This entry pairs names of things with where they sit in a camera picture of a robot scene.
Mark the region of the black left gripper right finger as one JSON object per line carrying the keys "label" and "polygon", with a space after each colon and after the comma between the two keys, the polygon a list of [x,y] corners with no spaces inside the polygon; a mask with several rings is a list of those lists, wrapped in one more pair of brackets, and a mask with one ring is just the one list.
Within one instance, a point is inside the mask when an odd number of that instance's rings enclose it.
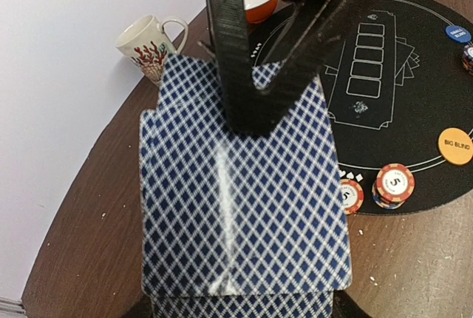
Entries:
{"label": "black left gripper right finger", "polygon": [[334,49],[379,0],[280,0],[291,16],[257,58],[244,0],[206,0],[210,42],[230,130],[268,135]]}

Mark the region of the blue small blind button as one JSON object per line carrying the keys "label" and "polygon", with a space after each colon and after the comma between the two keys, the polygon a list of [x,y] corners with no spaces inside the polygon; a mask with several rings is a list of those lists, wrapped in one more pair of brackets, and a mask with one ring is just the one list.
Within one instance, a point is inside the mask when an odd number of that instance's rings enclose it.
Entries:
{"label": "blue small blind button", "polygon": [[446,35],[460,44],[468,44],[472,40],[472,34],[465,28],[457,25],[449,25],[445,28]]}

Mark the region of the orange big blind button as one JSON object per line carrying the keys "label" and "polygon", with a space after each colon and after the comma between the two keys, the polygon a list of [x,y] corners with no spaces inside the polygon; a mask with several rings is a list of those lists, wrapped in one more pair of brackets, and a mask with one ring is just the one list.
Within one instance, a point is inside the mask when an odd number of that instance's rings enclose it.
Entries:
{"label": "orange big blind button", "polygon": [[456,166],[466,165],[472,159],[472,139],[462,129],[448,128],[438,138],[443,158]]}

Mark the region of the red poker chip stack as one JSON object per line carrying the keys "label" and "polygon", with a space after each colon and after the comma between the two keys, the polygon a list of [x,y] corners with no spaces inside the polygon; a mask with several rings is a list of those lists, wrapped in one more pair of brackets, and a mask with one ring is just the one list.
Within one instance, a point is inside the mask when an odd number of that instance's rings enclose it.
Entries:
{"label": "red poker chip stack", "polygon": [[356,213],[364,202],[364,190],[361,185],[351,179],[341,180],[341,194],[346,215]]}

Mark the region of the blue playing card deck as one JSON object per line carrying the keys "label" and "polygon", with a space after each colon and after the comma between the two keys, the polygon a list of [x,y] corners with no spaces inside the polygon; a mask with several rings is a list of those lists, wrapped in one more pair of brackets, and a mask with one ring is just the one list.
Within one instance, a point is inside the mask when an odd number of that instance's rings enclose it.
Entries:
{"label": "blue playing card deck", "polygon": [[154,316],[329,317],[352,280],[339,173],[318,78],[269,135],[238,135],[216,64],[171,56],[140,116]]}

